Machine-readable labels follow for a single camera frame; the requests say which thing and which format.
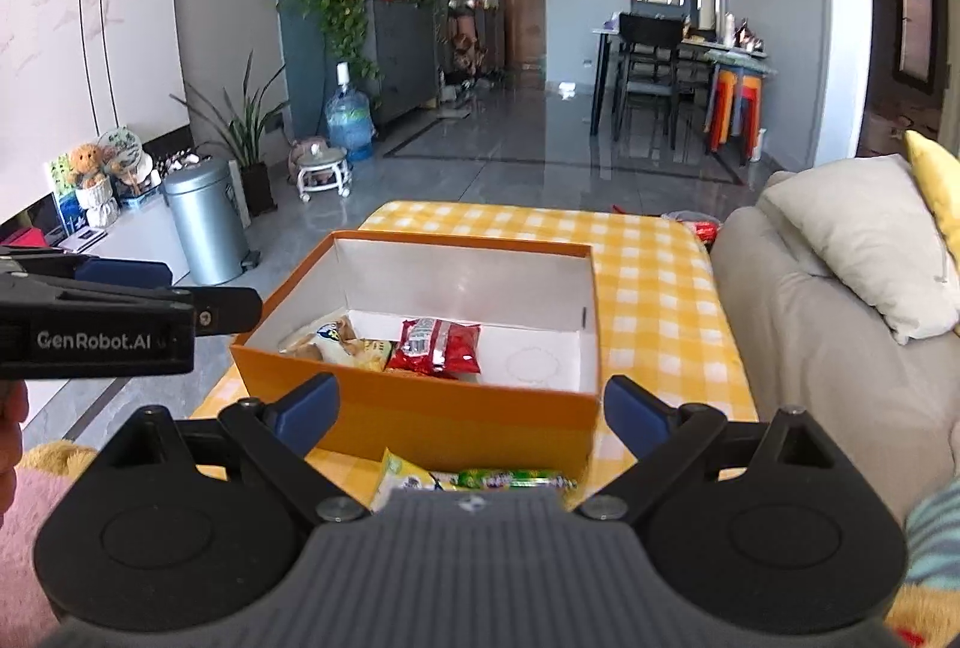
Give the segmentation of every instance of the window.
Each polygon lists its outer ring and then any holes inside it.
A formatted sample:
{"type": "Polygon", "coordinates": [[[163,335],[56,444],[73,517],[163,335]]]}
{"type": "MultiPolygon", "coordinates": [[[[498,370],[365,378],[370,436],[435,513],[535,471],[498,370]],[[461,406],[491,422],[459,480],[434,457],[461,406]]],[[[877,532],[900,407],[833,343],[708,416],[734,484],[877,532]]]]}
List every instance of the window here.
{"type": "Polygon", "coordinates": [[[937,44],[937,0],[896,0],[894,77],[925,92],[933,91],[937,44]]]}

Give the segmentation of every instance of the black plant pot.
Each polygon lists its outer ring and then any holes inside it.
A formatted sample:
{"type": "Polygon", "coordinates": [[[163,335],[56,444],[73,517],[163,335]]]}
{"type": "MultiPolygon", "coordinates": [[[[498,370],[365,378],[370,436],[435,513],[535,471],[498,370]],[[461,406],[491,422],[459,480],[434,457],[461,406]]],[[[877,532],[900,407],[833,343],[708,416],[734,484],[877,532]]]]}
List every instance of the black plant pot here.
{"type": "Polygon", "coordinates": [[[277,208],[274,195],[270,190],[270,175],[267,174],[267,164],[255,163],[240,170],[240,179],[243,181],[243,192],[247,198],[247,208],[250,216],[255,218],[264,212],[272,212],[277,208]]]}

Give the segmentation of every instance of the wooden door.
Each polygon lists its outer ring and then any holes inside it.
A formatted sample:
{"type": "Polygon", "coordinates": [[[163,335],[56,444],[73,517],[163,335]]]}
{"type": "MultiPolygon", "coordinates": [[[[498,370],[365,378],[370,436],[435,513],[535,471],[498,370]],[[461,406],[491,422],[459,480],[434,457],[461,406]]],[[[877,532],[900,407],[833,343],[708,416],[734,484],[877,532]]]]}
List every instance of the wooden door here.
{"type": "Polygon", "coordinates": [[[546,0],[504,0],[507,67],[539,69],[546,55],[546,0]]]}

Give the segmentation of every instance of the gray ribbed surface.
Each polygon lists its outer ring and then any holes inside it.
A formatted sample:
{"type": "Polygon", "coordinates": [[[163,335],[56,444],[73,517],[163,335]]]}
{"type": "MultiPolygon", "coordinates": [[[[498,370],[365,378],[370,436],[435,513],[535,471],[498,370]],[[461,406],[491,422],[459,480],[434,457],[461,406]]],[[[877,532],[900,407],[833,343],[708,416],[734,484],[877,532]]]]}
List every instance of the gray ribbed surface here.
{"type": "Polygon", "coordinates": [[[44,648],[898,648],[880,624],[779,638],[720,624],[656,577],[629,528],[545,491],[408,493],[321,529],[288,578],[217,626],[124,637],[71,624],[44,648]]]}

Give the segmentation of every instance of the white marble wall panel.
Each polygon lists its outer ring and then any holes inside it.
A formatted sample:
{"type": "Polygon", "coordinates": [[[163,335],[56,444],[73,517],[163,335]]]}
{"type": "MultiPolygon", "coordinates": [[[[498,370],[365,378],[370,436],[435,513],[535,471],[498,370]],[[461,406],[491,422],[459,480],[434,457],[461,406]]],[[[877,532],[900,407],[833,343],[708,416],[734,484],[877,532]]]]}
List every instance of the white marble wall panel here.
{"type": "Polygon", "coordinates": [[[98,132],[186,124],[170,93],[184,93],[174,0],[0,0],[0,221],[49,192],[46,161],[98,132]]]}

